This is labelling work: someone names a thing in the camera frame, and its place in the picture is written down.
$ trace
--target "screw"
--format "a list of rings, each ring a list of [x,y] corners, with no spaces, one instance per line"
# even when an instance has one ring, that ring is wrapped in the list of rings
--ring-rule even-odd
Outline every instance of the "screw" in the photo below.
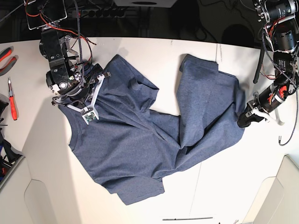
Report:
[[[59,84],[59,87],[61,88],[61,89],[65,89],[66,88],[66,82],[61,82],[60,84]]]

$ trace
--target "white plastic part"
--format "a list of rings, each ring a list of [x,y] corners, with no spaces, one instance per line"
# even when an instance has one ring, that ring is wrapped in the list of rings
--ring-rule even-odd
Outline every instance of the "white plastic part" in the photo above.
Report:
[[[272,118],[269,114],[267,114],[267,113],[265,113],[265,112],[260,112],[257,108],[253,108],[252,111],[251,111],[251,113],[256,114],[256,115],[259,116],[259,117],[265,118],[265,119],[267,119],[268,121],[272,121],[272,122],[278,124],[279,126],[282,126],[282,125],[285,124],[285,123],[282,122],[279,118],[274,119],[274,118]]]
[[[94,93],[93,93],[93,98],[92,98],[92,101],[91,101],[90,105],[84,107],[83,109],[77,108],[73,105],[68,105],[67,106],[68,108],[81,113],[81,116],[82,116],[83,120],[86,122],[86,124],[89,124],[89,122],[92,121],[92,120],[95,120],[95,119],[98,120],[99,119],[99,113],[95,109],[94,105],[95,105],[95,102],[97,100],[97,96],[98,96],[98,93],[100,91],[100,88],[103,85],[104,78],[105,78],[104,75],[98,76],[99,82],[98,82],[98,85],[95,87],[95,90],[94,90]]]

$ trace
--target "shirt sleeve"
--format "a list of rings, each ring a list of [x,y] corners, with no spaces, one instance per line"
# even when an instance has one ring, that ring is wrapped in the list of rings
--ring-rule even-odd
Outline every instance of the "shirt sleeve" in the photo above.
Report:
[[[126,204],[133,204],[164,193],[162,179],[145,176],[122,177],[102,184],[111,194],[117,193]]]

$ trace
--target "black tube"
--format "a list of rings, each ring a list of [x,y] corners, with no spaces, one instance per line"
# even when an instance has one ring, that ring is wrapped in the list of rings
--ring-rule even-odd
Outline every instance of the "black tube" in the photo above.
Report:
[[[263,48],[263,45],[261,45],[261,52],[260,52],[260,58],[258,59],[258,64],[256,68],[256,74],[254,75],[253,83],[256,84],[258,81],[258,78],[260,76],[261,67],[263,64],[263,56],[265,54],[265,50]]]

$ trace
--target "blue t-shirt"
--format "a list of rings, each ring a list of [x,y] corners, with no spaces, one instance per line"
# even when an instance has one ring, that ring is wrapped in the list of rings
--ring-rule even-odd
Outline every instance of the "blue t-shirt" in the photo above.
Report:
[[[80,113],[68,118],[70,147],[93,180],[125,204],[164,193],[162,178],[186,170],[236,144],[245,106],[236,77],[218,64],[187,55],[177,91],[180,116],[150,110],[159,89],[121,56],[104,69],[96,101],[99,120],[87,125]]]

